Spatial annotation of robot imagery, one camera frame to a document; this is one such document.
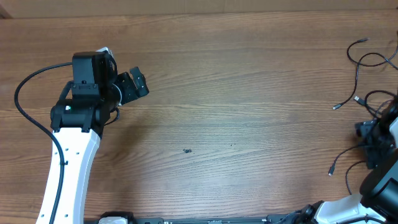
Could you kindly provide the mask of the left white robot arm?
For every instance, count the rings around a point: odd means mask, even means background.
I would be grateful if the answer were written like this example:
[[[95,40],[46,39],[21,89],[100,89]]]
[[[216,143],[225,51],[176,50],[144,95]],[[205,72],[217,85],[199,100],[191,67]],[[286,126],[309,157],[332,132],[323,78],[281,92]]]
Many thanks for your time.
[[[149,94],[138,67],[118,73],[108,48],[72,57],[73,80],[51,109],[52,160],[37,223],[83,223],[91,166],[119,106]]]

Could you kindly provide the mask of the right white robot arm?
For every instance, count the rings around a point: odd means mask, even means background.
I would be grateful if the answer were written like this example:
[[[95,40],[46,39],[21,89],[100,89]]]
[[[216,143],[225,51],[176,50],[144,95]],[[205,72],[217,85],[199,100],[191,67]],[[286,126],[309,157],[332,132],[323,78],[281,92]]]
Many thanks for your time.
[[[397,98],[386,104],[372,120],[355,124],[370,170],[359,193],[307,205],[292,223],[397,223]]]

